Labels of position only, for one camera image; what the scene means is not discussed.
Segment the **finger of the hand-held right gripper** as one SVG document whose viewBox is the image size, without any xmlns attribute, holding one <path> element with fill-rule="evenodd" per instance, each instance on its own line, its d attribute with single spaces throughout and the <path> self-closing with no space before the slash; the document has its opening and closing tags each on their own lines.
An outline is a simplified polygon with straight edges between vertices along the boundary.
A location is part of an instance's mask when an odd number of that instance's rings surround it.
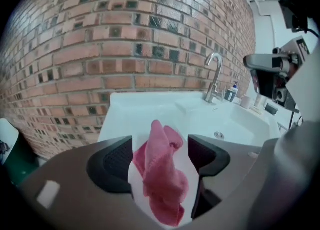
<svg viewBox="0 0 320 230">
<path fill-rule="evenodd" d="M 273 68 L 271 54 L 251 54 L 243 58 L 243 64 L 251 70 L 271 70 Z"/>
<path fill-rule="evenodd" d="M 274 100 L 275 74 L 263 70 L 251 70 L 250 74 L 255 92 L 263 97 Z"/>
</svg>

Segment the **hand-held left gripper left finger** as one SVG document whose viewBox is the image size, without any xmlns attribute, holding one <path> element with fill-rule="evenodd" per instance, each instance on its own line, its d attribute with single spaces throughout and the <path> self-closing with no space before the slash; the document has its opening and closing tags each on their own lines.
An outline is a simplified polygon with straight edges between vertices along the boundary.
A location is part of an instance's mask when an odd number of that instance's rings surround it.
<svg viewBox="0 0 320 230">
<path fill-rule="evenodd" d="M 110 194 L 132 194 L 128 182 L 133 161 L 133 137 L 123 136 L 97 143 L 99 151 L 87 162 L 86 172 L 91 181 Z"/>
</svg>

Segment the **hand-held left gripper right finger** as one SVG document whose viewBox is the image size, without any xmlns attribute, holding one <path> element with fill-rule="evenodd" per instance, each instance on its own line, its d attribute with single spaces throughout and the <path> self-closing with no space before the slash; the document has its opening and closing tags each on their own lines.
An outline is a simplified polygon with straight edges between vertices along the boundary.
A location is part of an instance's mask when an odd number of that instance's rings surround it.
<svg viewBox="0 0 320 230">
<path fill-rule="evenodd" d="M 188 157 L 200 177 L 217 176 L 230 164 L 230 154 L 220 147 L 223 143 L 203 135 L 188 135 Z"/>
</svg>

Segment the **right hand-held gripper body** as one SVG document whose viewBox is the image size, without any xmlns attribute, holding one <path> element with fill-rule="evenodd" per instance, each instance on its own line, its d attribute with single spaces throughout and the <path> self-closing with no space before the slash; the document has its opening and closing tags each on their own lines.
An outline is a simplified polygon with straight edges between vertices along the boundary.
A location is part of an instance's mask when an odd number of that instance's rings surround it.
<svg viewBox="0 0 320 230">
<path fill-rule="evenodd" d="M 279 106 L 293 113 L 299 113 L 297 104 L 287 88 L 287 83 L 306 62 L 310 55 L 309 48 L 303 37 L 289 41 L 283 47 L 276 47 L 272 51 L 274 84 L 271 100 Z"/>
</svg>

